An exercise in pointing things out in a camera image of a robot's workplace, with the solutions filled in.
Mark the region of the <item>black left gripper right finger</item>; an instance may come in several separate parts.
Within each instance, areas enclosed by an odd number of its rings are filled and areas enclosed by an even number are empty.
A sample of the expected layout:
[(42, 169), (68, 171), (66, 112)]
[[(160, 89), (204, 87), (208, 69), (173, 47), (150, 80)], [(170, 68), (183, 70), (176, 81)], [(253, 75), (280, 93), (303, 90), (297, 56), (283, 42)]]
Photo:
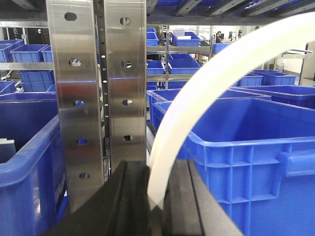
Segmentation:
[(176, 160), (164, 199), (164, 236), (241, 236), (192, 160)]

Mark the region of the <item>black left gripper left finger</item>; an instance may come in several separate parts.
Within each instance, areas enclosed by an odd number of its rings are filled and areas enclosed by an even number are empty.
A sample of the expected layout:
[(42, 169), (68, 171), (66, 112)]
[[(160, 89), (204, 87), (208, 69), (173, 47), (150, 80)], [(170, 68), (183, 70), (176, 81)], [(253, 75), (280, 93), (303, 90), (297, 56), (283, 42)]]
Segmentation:
[(145, 162), (122, 161), (86, 203), (44, 235), (160, 236), (161, 211), (149, 208), (148, 177)]

